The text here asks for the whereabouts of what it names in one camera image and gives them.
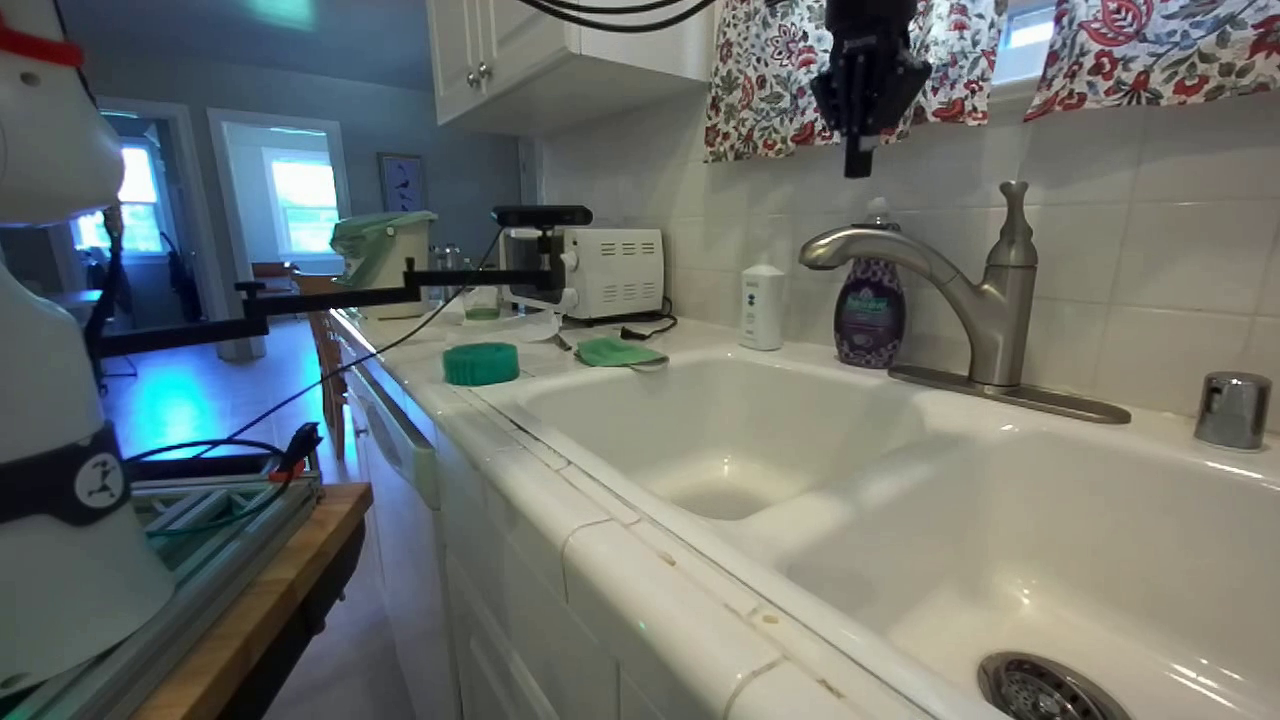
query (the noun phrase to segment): floral curtain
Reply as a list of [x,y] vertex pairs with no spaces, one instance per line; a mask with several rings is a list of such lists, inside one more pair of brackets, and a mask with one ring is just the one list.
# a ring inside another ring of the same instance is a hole
[[[704,122],[707,159],[787,156],[834,146],[809,91],[829,68],[824,0],[724,0]],[[984,124],[995,74],[995,0],[918,0],[913,50],[933,66],[903,124]]]
[[1275,86],[1275,0],[1055,0],[1028,122],[1111,106],[1213,106]]

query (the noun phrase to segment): kitchen sink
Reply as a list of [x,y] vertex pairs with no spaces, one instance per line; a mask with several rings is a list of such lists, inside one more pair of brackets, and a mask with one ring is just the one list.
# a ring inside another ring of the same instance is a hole
[[924,439],[915,391],[892,380],[685,357],[655,373],[584,373],[522,397],[541,435],[707,519],[743,519]]
[[1272,451],[787,354],[573,373],[501,407],[933,715],[995,715],[999,692],[1280,715]]
[[[987,657],[1028,653],[1089,676],[1127,715],[1280,708],[1275,476],[1008,431],[915,476],[824,488],[824,506],[862,514],[787,532],[771,569],[958,692],[976,692]],[[739,536],[804,518],[777,507]]]

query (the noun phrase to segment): faucet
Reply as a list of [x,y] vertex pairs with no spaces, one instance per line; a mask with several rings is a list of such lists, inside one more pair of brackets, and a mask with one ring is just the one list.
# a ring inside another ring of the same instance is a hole
[[1127,426],[1125,407],[1078,402],[1078,397],[1052,397],[1023,384],[1023,354],[1028,354],[1038,257],[1036,257],[1030,224],[1023,211],[1028,184],[1002,180],[999,192],[1002,192],[1008,215],[995,248],[987,251],[987,268],[978,284],[971,284],[952,262],[943,262],[924,239],[913,239],[897,228],[876,228],[876,224],[847,224],[847,228],[812,238],[800,248],[800,264],[817,273],[833,273],[856,257],[876,257],[941,288],[941,295],[954,307],[971,347],[967,376],[933,373],[933,370],[892,370],[892,376],[901,380],[1008,402],[1023,407],[1043,407],[1076,422]]

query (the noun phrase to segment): bottle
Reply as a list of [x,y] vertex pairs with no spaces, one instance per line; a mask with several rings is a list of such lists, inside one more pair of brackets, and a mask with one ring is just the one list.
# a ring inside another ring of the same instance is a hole
[[[897,228],[885,196],[868,204],[862,228]],[[889,370],[908,330],[908,304],[897,268],[872,257],[853,262],[833,325],[842,364]]]
[[739,346],[771,354],[784,346],[784,282],[769,262],[743,268]]

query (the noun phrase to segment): white wall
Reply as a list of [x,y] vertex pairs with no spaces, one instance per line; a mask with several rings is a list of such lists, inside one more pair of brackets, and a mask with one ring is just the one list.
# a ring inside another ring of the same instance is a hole
[[[671,101],[531,147],[541,202],[668,228],[685,316],[735,325],[735,273],[769,251],[787,264],[787,335],[833,346],[842,275],[794,268],[800,239],[885,192],[908,233],[978,275],[1002,219],[995,184],[1023,176],[1038,246],[1030,384],[1192,416],[1213,370],[1280,380],[1280,97],[918,129],[876,152],[872,180],[842,180],[839,147],[707,167],[701,114]],[[903,359],[967,364],[954,316],[915,282]]]
[[491,239],[488,209],[519,202],[519,146],[441,134],[426,88],[407,91],[193,55],[140,55],[128,50],[89,50],[89,86],[101,97],[193,109],[197,159],[203,164],[213,204],[213,251],[199,262],[220,264],[225,284],[225,304],[213,307],[217,316],[231,313],[231,282],[245,282],[247,264],[228,246],[228,204],[213,164],[209,109],[335,122],[348,146],[348,211],[355,215],[378,211],[374,152],[419,152],[426,164],[426,204],[441,211],[434,238],[445,246],[483,248]]

